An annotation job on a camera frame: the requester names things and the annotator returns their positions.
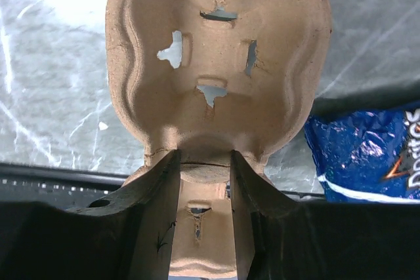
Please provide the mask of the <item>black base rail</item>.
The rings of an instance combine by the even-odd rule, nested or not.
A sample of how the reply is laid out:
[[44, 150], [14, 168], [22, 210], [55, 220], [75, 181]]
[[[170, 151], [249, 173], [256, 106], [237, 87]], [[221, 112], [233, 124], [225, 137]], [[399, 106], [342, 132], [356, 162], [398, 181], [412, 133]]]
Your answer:
[[87, 205], [117, 190], [123, 174], [1, 163], [2, 201], [42, 201], [57, 207]]

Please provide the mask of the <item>brown cardboard cup carrier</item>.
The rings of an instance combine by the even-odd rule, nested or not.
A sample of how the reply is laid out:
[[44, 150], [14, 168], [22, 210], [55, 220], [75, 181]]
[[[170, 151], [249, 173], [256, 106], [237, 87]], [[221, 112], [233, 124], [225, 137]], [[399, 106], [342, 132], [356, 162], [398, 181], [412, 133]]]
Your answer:
[[331, 29], [329, 0], [108, 0], [112, 103], [144, 146], [133, 179], [181, 152], [170, 275], [237, 275], [230, 153], [262, 176], [301, 130]]

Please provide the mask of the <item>blue chips bag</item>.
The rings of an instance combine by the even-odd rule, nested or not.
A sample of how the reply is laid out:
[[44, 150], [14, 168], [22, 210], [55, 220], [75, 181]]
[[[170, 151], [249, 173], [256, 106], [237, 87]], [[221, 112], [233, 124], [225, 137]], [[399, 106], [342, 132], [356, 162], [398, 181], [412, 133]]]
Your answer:
[[419, 204], [419, 104], [304, 125], [329, 202]]

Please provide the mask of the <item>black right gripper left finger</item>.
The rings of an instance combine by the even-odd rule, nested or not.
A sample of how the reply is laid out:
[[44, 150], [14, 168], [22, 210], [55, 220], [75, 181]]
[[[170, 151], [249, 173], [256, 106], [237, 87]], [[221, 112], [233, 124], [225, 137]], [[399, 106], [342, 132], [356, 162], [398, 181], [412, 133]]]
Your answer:
[[1, 203], [2, 279], [166, 279], [180, 151], [87, 207]]

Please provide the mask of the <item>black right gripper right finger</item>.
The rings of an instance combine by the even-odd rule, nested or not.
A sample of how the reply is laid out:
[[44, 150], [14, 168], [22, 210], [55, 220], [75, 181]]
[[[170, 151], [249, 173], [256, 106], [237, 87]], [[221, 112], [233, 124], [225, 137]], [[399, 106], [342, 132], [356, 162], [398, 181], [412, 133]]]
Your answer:
[[233, 151], [239, 279], [418, 279], [417, 205], [295, 201]]

